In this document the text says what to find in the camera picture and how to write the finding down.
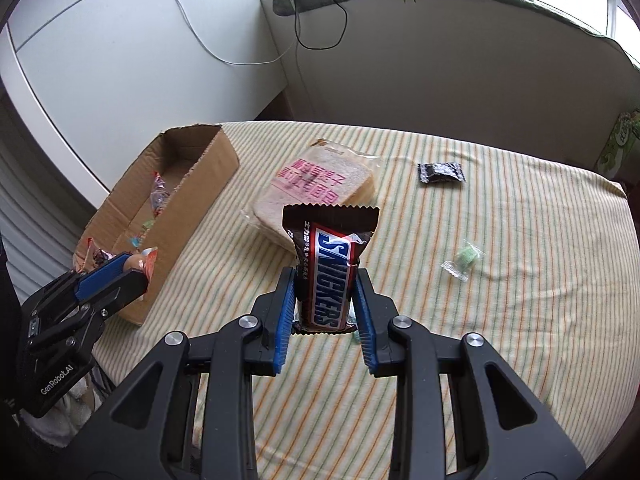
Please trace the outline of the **round brown snack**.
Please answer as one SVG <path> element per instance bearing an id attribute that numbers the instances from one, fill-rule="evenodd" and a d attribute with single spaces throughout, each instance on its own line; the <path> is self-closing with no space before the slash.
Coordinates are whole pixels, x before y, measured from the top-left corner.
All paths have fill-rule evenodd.
<path id="1" fill-rule="evenodd" d="M 158 249 L 156 247 L 145 248 L 127 258 L 124 270 L 136 270 L 142 272 L 148 281 L 152 280 Z"/>

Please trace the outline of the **Snickers bar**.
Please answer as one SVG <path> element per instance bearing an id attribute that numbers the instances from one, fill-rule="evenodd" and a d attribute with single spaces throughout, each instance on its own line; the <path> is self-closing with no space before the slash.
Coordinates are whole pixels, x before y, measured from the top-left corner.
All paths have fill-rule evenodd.
<path id="1" fill-rule="evenodd" d="M 346 334 L 360 257 L 378 226 L 372 206 L 295 204 L 283 207 L 282 226 L 297 256 L 296 330 Z"/>

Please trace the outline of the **bagged sliced bread loaf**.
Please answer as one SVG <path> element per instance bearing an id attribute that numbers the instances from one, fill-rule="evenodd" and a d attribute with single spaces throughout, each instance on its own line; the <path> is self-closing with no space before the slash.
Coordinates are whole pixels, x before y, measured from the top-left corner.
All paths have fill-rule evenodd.
<path id="1" fill-rule="evenodd" d="M 372 206 L 382 157 L 319 139 L 284 164 L 242 210 L 270 242 L 295 252 L 282 226 L 283 207 L 295 204 Z"/>

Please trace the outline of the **black candy wrapper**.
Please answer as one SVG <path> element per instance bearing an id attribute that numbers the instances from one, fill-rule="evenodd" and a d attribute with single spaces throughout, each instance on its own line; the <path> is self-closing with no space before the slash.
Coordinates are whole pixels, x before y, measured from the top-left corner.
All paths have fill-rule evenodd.
<path id="1" fill-rule="evenodd" d="M 418 165 L 419 180 L 423 184 L 464 183 L 464 172 L 458 162 L 422 162 Z"/>

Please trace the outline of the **red dates bag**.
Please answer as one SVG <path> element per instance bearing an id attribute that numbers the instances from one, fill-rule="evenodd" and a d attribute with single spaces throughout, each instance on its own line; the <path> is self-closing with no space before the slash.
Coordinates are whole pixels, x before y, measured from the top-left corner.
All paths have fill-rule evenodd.
<path id="1" fill-rule="evenodd" d="M 85 259 L 82 262 L 80 270 L 82 272 L 91 272 L 96 270 L 100 266 L 103 266 L 107 261 L 112 260 L 115 257 L 114 254 L 101 248 L 93 237 L 87 238 L 87 251 Z"/>

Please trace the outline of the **clear red-edged snack bag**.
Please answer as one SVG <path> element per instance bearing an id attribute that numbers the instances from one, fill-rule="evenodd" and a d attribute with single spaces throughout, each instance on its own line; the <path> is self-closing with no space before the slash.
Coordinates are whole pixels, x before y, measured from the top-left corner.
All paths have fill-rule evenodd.
<path id="1" fill-rule="evenodd" d="M 150 205 L 154 217 L 159 216 L 168 202 L 170 191 L 167 188 L 165 179 L 159 172 L 153 172 L 153 183 L 150 192 Z"/>

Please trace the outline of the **brown cardboard box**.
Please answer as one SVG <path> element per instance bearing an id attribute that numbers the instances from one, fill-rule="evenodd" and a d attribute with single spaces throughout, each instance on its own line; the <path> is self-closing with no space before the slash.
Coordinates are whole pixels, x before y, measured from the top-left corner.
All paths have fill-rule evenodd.
<path id="1" fill-rule="evenodd" d="M 119 313 L 124 320 L 142 325 L 186 243 L 239 166 L 239 156 L 220 125 L 192 125 L 160 133 L 128 167 L 86 225 L 73 255 L 74 267 L 80 269 L 85 259 L 88 237 L 112 254 L 156 247 L 148 291 Z M 154 171 L 170 191 L 157 217 L 150 205 Z"/>

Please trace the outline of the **small green wrapped candy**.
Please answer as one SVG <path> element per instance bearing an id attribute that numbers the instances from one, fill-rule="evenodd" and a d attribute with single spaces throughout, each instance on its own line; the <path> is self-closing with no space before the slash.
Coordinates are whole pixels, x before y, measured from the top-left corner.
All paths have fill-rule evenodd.
<path id="1" fill-rule="evenodd" d="M 443 262 L 440 267 L 459 281 L 469 281 L 474 266 L 482 260 L 484 252 L 477 246 L 466 240 L 463 246 L 454 255 L 454 258 Z"/>

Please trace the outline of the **green mint candy wrapper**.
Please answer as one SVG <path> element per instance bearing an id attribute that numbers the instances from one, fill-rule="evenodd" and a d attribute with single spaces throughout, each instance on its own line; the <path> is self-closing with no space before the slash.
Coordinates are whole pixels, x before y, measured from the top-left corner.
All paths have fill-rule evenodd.
<path id="1" fill-rule="evenodd" d="M 349 309 L 349 312 L 347 315 L 347 325 L 350 328 L 350 333 L 352 334 L 352 340 L 355 341 L 356 344 L 360 344 L 357 318 L 356 318 L 355 310 L 353 308 Z"/>

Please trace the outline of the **striped table cloth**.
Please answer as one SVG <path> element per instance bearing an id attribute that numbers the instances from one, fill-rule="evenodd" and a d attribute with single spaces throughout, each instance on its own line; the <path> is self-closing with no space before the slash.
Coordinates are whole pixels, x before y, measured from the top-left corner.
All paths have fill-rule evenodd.
<path id="1" fill-rule="evenodd" d="M 482 334 L 587 463 L 612 442 L 639 385 L 639 247 L 620 185 L 588 170 L 426 134 L 303 122 L 228 122 L 239 170 L 140 327 L 115 318 L 96 358 L 121 380 L 171 330 L 198 336 L 247 312 L 295 260 L 242 215 L 315 140 L 380 155 L 381 218 L 361 263 L 399 312 L 436 334 Z M 464 183 L 423 184 L 422 162 Z M 440 265 L 484 257 L 462 282 Z"/>

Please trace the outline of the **white cabinet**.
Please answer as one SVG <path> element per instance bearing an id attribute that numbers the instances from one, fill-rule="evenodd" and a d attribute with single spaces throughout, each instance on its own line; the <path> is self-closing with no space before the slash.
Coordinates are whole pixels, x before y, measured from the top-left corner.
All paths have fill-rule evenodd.
<path id="1" fill-rule="evenodd" d="M 20 0 L 1 80 L 55 168 L 99 205 L 171 127 L 251 120 L 284 89 L 260 0 Z"/>

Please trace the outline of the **green printed bag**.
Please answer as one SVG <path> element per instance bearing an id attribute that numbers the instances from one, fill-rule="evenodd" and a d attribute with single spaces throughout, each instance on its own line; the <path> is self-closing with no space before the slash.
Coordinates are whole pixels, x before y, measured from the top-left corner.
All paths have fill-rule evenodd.
<path id="1" fill-rule="evenodd" d="M 616 119 L 594 169 L 601 176 L 613 179 L 638 143 L 639 111 L 623 112 Z"/>

